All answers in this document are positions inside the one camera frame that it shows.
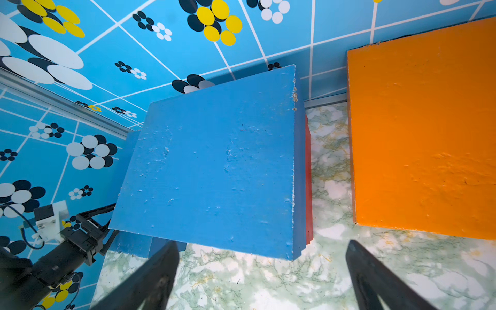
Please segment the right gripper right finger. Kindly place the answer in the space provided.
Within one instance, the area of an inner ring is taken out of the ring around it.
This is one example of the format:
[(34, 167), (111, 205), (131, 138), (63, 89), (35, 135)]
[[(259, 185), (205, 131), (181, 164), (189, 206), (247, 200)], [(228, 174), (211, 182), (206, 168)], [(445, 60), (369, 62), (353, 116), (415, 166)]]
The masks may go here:
[(346, 262), (359, 309), (434, 309), (363, 245), (350, 240)]

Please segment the left aluminium corner post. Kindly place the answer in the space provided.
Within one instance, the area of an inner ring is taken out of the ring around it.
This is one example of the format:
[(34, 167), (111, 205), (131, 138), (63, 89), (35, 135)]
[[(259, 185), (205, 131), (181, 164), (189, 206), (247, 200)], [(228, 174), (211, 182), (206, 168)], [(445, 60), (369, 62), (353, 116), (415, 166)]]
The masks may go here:
[(39, 85), (26, 81), (3, 68), (1, 68), (1, 84), (12, 89), (17, 96), (24, 97), (35, 103), (46, 105), (47, 107), (55, 108), (65, 114), (79, 118), (83, 122), (105, 131), (106, 133), (125, 139), (127, 135), (132, 132), (131, 129), (124, 127), (115, 121), (97, 115), (90, 109), (71, 102)]

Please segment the blue shoebox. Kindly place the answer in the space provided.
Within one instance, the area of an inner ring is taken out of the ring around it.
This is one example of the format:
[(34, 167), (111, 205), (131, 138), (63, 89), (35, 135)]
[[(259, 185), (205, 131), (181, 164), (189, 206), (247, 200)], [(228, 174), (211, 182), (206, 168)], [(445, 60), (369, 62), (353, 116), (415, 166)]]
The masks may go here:
[(151, 103), (111, 227), (296, 260), (307, 245), (299, 88), (288, 65)]
[[(122, 149), (117, 153), (119, 160), (113, 167), (116, 172), (112, 177), (111, 188), (108, 190), (108, 198), (116, 200), (123, 184), (130, 159), (134, 152), (134, 147), (138, 141), (139, 131), (131, 132), (127, 135)], [(151, 258), (163, 246), (170, 243), (170, 240), (156, 238), (152, 236), (138, 235), (135, 233), (120, 232), (110, 246), (111, 251), (131, 254), (140, 258)]]

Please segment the red shoebox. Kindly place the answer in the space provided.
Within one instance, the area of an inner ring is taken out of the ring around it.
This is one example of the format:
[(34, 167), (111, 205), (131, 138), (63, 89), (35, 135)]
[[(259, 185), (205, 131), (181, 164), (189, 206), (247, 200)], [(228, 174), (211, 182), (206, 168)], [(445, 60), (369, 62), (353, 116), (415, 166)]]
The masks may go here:
[(306, 242), (310, 244), (313, 240), (313, 204), (312, 204), (312, 176), (311, 176), (311, 134), (308, 126), (308, 118), (305, 124), (306, 133)]

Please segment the orange shoebox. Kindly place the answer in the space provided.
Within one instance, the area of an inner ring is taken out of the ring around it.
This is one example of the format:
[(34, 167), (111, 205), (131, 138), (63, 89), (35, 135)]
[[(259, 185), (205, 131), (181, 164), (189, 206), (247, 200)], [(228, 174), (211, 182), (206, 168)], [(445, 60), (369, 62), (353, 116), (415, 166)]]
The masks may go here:
[(495, 239), (495, 19), (347, 53), (357, 225)]

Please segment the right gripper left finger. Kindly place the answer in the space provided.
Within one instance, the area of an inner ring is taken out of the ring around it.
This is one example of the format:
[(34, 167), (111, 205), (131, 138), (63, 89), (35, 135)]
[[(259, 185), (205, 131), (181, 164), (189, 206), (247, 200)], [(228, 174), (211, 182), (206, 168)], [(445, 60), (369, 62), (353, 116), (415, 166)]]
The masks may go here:
[(165, 309), (179, 261), (177, 243), (169, 242), (93, 308)]

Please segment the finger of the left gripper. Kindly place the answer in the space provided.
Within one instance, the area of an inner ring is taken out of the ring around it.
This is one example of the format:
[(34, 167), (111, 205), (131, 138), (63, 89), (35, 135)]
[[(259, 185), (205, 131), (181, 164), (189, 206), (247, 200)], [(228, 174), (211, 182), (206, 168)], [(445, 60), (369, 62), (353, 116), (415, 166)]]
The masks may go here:
[(80, 223), (84, 223), (85, 221), (91, 222), (91, 221), (93, 221), (93, 218), (98, 216), (98, 215), (110, 213), (111, 211), (113, 211), (115, 209), (115, 206), (116, 206), (116, 203), (113, 203), (111, 205), (107, 205), (107, 206), (100, 207), (97, 209), (85, 211), (85, 212), (78, 214), (76, 216), (76, 219)]
[(102, 256), (105, 256), (107, 254), (109, 248), (111, 247), (113, 241), (118, 236), (118, 234), (119, 234), (119, 231), (118, 230), (114, 230), (112, 232), (112, 234), (110, 235), (110, 237), (107, 240), (107, 243), (104, 244), (103, 247), (102, 247)]

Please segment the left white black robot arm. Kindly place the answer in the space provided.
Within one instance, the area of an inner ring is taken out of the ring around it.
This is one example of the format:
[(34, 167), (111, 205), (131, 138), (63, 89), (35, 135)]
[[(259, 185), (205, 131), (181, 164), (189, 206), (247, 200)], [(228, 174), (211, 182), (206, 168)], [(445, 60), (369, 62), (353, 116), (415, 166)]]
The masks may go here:
[(94, 217), (110, 213), (115, 204), (75, 216), (76, 225), (59, 232), (60, 244), (36, 263), (1, 249), (1, 309), (46, 309), (41, 301), (77, 275), (77, 269), (93, 265), (97, 254), (106, 255), (118, 231)]

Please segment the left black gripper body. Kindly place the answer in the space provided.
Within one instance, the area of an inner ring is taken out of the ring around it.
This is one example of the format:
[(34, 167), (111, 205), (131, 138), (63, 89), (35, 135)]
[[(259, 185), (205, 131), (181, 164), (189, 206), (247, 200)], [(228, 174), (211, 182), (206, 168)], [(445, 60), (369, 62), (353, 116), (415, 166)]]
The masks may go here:
[(109, 224), (101, 226), (92, 218), (84, 218), (80, 226), (79, 229), (73, 227), (64, 228), (61, 236), (64, 240), (75, 245), (85, 257), (84, 262), (86, 265), (91, 266), (96, 261), (94, 257), (97, 254), (104, 256), (109, 249), (109, 243), (104, 243), (109, 233)]

